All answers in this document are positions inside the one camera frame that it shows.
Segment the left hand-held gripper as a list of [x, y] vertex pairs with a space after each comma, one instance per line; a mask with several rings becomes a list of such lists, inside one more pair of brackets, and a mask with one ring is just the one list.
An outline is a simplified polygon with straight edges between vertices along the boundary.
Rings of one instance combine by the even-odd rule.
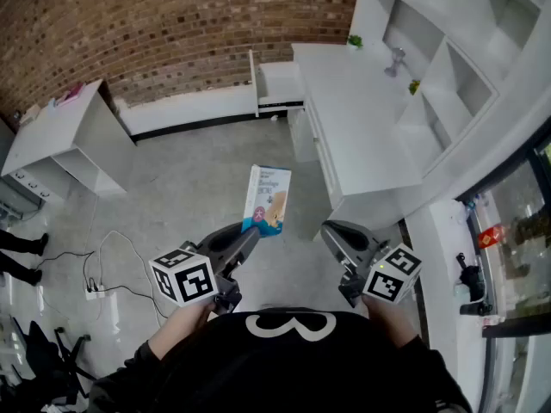
[[259, 228], [246, 231], [236, 223], [211, 233], [198, 244], [190, 241], [149, 261], [161, 294], [180, 307], [215, 303], [216, 313], [233, 312], [242, 299], [233, 272], [261, 239]]

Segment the white drawer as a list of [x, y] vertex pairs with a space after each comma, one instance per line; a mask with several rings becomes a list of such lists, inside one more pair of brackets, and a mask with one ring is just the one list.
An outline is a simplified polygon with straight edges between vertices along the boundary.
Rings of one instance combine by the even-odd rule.
[[252, 99], [257, 118], [261, 114], [302, 109], [305, 91], [295, 62], [258, 63], [249, 51]]

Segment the white and blue box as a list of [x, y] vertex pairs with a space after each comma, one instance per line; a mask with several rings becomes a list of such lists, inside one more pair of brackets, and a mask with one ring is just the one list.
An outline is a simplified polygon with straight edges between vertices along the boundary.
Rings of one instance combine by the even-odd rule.
[[253, 164], [241, 232], [256, 227], [260, 237], [282, 232], [292, 171]]

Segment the person's left forearm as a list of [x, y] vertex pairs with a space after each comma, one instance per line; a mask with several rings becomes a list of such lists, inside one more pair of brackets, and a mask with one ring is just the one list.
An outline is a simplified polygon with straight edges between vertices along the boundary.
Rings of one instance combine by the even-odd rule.
[[214, 307], [214, 303], [200, 302], [176, 309], [148, 340], [153, 354], [162, 360], [179, 342], [206, 323]]

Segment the pink items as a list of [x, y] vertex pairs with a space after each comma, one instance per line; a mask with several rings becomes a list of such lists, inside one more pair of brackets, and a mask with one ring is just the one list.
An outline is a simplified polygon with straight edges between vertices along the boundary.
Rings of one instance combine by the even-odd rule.
[[54, 106], [55, 107], [61, 107], [69, 102], [72, 102], [81, 95], [84, 88], [86, 86], [86, 83], [78, 83], [71, 89], [67, 90], [60, 98], [55, 100]]

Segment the white shelving unit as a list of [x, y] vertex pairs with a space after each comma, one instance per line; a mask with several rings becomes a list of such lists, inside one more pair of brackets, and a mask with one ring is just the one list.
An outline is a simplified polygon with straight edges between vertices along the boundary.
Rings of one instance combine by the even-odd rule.
[[386, 46], [388, 66], [394, 47], [406, 53], [395, 127], [422, 176], [495, 105], [523, 113], [551, 89], [551, 0], [356, 0], [350, 30]]

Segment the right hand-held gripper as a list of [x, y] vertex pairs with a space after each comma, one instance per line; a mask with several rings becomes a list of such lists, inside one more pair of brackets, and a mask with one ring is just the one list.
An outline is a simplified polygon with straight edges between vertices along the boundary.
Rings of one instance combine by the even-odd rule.
[[358, 225], [346, 226], [343, 240], [329, 220], [320, 235], [345, 268], [338, 289], [351, 306], [363, 295], [396, 305], [419, 277], [422, 260], [403, 243], [392, 246]]

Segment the person's right forearm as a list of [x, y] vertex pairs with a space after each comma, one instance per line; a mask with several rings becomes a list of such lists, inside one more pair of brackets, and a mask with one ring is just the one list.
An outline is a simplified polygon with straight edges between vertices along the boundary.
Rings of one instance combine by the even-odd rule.
[[404, 347], [418, 337], [417, 331], [399, 306], [368, 295], [362, 296], [362, 302], [367, 306], [369, 319], [384, 330], [397, 348]]

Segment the person's black shirt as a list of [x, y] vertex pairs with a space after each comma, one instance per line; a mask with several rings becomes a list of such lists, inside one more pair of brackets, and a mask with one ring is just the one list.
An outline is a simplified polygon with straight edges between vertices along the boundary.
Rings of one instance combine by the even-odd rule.
[[370, 319], [301, 308], [226, 314], [162, 360], [148, 341], [97, 380], [87, 413], [472, 413], [442, 356]]

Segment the red packet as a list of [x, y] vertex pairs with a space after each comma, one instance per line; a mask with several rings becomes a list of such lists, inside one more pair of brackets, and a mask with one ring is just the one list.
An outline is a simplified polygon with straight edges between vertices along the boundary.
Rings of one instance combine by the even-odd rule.
[[496, 243], [500, 243], [505, 235], [505, 228], [502, 225], [494, 225], [477, 236], [478, 247], [483, 250], [487, 249]]

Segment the white low cabinet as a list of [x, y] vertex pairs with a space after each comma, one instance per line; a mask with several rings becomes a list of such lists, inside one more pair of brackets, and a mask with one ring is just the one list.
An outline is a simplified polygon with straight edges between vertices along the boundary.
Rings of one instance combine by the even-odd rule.
[[294, 43], [331, 219], [378, 230], [404, 214], [397, 195], [422, 181], [395, 127], [406, 106], [406, 79], [384, 69], [390, 51], [381, 43], [349, 46]]

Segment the white desk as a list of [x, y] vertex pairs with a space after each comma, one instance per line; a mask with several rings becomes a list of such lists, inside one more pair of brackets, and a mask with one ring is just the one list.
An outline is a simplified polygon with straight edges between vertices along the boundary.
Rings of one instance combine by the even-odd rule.
[[99, 197], [126, 193], [136, 146], [100, 93], [102, 80], [79, 97], [44, 107], [23, 126], [2, 169], [40, 199], [64, 202], [77, 181]]

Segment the black device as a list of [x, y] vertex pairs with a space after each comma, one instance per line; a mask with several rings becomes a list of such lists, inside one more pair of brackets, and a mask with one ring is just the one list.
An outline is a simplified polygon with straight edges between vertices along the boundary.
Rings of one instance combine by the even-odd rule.
[[481, 256], [475, 257], [474, 264], [467, 263], [462, 252], [457, 254], [455, 259], [461, 268], [459, 283], [468, 289], [469, 294], [469, 302], [460, 304], [459, 313], [464, 316], [478, 317], [491, 315], [493, 306], [488, 297], [488, 286]]

